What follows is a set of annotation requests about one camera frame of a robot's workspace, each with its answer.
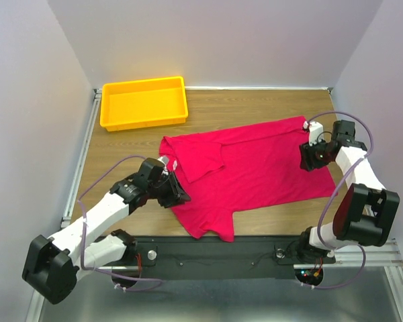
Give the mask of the red t shirt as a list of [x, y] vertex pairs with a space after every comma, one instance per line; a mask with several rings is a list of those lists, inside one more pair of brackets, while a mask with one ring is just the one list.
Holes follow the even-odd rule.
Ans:
[[331, 196], [335, 183], [327, 168], [300, 168], [304, 122], [298, 116], [163, 137], [159, 154], [191, 197], [172, 208], [185, 230], [197, 239], [213, 231], [233, 242], [237, 211]]

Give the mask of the yellow plastic tray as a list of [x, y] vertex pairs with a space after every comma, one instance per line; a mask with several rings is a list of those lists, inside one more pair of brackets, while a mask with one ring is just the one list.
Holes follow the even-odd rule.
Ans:
[[187, 118], [185, 84], [181, 76], [103, 85], [99, 124], [107, 131], [181, 124]]

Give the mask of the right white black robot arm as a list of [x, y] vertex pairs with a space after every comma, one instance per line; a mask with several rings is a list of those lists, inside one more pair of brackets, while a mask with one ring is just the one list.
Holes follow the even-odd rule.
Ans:
[[316, 121], [306, 121], [303, 129], [309, 140], [300, 145], [300, 167], [312, 171], [335, 162], [343, 173], [338, 185], [347, 186], [347, 193], [332, 222], [320, 220], [316, 227], [300, 235], [296, 256], [302, 262], [310, 262], [345, 246], [382, 247], [389, 237], [400, 197], [378, 180], [367, 159], [369, 150], [355, 138], [354, 122], [334, 122], [329, 141]]

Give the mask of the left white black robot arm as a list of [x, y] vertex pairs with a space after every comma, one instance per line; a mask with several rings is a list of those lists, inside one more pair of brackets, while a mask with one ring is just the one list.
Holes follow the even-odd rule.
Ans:
[[136, 242], [117, 230], [99, 240], [113, 224], [155, 199], [167, 209], [191, 200], [175, 173], [167, 169], [168, 158], [145, 158], [134, 174], [115, 182], [103, 198], [66, 228], [50, 237], [39, 235], [29, 245], [22, 278], [49, 303], [62, 302], [88, 272], [101, 272], [105, 264], [131, 263]]

